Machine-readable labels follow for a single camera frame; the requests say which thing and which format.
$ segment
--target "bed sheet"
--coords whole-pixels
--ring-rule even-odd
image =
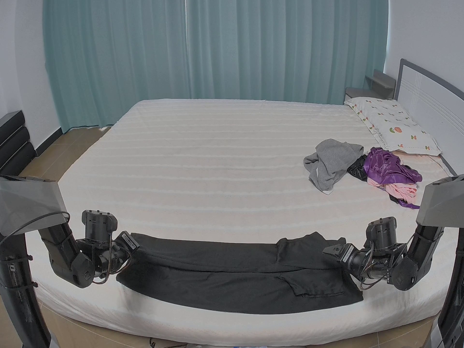
[[[345,105],[243,100],[149,100],[137,103],[91,146],[59,182],[76,238],[81,212],[112,212],[122,230],[168,238],[275,243],[318,231],[362,247],[379,217],[398,221],[399,242],[415,230],[417,211],[350,175],[319,192],[303,158],[320,141],[376,140]],[[446,176],[438,158],[401,154],[424,186]],[[38,297],[79,321],[126,333],[225,346],[322,344],[432,316],[449,284],[457,229],[446,229],[432,268],[403,292],[379,283],[364,301],[290,315],[246,315],[169,304],[138,294],[114,277],[79,289],[53,274],[37,232],[27,234]]]

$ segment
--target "pink garment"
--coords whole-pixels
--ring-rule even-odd
[[[368,184],[370,186],[379,187],[387,191],[393,197],[406,201],[408,204],[413,204],[416,201],[417,185],[415,183],[379,184],[368,177]]]

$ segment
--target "pillowcase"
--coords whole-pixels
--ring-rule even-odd
[[[345,104],[358,114],[383,149],[431,156],[441,153],[435,139],[394,99],[358,96],[347,99]]]

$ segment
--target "white wall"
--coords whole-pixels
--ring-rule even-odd
[[[464,0],[389,0],[385,73],[405,58],[464,90]]]
[[[60,128],[45,70],[42,3],[0,0],[0,117],[22,109],[34,148]]]

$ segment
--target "headboard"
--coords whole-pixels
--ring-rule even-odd
[[[11,112],[0,118],[0,174],[20,174],[35,155],[23,112]]]
[[[402,59],[395,99],[436,139],[450,171],[464,173],[464,92]]]

